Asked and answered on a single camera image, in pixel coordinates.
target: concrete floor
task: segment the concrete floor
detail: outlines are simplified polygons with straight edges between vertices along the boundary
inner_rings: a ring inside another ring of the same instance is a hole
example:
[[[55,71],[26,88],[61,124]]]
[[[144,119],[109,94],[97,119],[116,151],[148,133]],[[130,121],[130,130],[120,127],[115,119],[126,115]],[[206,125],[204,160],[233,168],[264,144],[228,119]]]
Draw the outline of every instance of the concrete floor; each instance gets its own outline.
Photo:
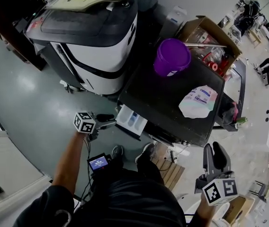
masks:
[[[73,118],[81,110],[116,115],[116,104],[90,92],[69,94],[60,78],[46,66],[40,72],[9,52],[0,40],[0,123],[24,156],[39,170],[53,177],[56,164],[75,132]],[[137,141],[117,127],[100,131],[91,143],[91,156],[119,144],[125,147],[125,167],[136,169],[134,159],[151,141],[142,135]],[[83,148],[76,195],[88,182],[87,151]]]

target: white box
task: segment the white box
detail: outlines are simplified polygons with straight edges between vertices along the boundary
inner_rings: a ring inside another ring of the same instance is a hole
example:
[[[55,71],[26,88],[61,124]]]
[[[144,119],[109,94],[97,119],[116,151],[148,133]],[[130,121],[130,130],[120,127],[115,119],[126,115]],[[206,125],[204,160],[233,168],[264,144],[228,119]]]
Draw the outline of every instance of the white box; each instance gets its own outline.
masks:
[[[203,193],[209,206],[221,205],[239,196],[234,178],[214,179],[203,188]]]
[[[93,130],[95,129],[96,122],[87,111],[83,111],[76,113],[73,120],[73,125],[80,133],[92,134]]]
[[[119,114],[116,117],[117,125],[140,136],[147,124],[147,119],[138,115],[126,105],[123,105]]]

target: purple plastic container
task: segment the purple plastic container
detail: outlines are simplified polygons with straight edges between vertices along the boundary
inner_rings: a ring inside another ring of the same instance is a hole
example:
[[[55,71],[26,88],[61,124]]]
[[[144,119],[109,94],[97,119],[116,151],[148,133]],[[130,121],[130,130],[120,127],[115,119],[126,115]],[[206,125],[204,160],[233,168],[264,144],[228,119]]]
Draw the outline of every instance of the purple plastic container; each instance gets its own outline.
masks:
[[[170,77],[187,68],[190,61],[191,53],[182,41],[167,39],[160,44],[153,67],[161,77]]]

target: white plastic bag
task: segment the white plastic bag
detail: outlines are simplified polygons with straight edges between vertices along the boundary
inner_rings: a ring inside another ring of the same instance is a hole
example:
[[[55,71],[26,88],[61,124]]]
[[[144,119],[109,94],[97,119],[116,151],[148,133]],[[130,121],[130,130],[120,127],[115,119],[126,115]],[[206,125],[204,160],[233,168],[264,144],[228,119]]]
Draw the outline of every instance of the white plastic bag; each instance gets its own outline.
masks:
[[[213,110],[218,94],[208,86],[191,90],[180,102],[179,109],[185,118],[206,118]]]

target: black shirt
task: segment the black shirt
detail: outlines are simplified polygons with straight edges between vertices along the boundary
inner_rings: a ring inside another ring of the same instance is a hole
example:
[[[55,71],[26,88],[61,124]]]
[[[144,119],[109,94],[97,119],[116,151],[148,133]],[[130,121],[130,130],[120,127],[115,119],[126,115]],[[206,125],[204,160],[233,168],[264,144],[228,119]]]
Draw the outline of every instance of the black shirt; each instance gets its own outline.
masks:
[[[165,186],[141,176],[123,177],[95,190],[91,200],[73,213],[72,194],[49,187],[18,217],[15,227],[186,226],[183,210]]]

